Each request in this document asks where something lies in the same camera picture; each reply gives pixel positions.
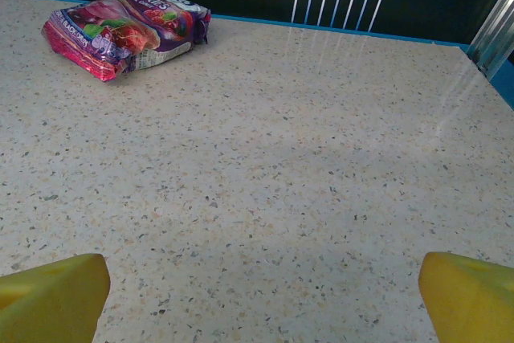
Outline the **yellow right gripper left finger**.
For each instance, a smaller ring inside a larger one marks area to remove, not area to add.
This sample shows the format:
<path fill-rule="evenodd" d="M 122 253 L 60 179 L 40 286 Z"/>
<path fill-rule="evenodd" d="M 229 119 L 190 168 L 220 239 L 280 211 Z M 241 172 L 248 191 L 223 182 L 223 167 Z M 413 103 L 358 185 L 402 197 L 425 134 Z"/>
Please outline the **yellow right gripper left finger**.
<path fill-rule="evenodd" d="M 101 254 L 0 276 L 0 343 L 92 343 L 109 291 Z"/>

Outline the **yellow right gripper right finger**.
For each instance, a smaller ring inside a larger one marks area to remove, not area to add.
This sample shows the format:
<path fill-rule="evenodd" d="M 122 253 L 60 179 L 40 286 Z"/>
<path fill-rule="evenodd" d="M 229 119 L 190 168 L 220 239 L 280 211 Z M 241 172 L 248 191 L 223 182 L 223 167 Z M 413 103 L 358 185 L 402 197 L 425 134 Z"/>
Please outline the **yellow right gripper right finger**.
<path fill-rule="evenodd" d="M 514 267 L 432 251 L 418 286 L 439 343 L 514 343 Z"/>

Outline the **red berry candy bag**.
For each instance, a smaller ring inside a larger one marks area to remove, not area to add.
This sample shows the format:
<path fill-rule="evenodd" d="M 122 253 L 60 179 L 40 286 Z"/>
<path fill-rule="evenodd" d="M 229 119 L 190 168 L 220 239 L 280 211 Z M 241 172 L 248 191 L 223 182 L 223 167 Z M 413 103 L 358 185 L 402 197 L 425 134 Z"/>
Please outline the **red berry candy bag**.
<path fill-rule="evenodd" d="M 109 81 L 205 42 L 210 20 L 186 0 L 95 0 L 54 11 L 42 33 L 54 52 Z"/>

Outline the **aluminium frame post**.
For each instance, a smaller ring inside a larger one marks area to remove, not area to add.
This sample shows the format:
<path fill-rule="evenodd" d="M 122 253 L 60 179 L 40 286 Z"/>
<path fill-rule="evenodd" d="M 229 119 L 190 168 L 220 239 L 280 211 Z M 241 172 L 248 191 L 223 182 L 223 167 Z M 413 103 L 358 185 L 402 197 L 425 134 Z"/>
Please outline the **aluminium frame post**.
<path fill-rule="evenodd" d="M 514 0 L 497 0 L 466 51 L 491 80 L 514 50 Z"/>

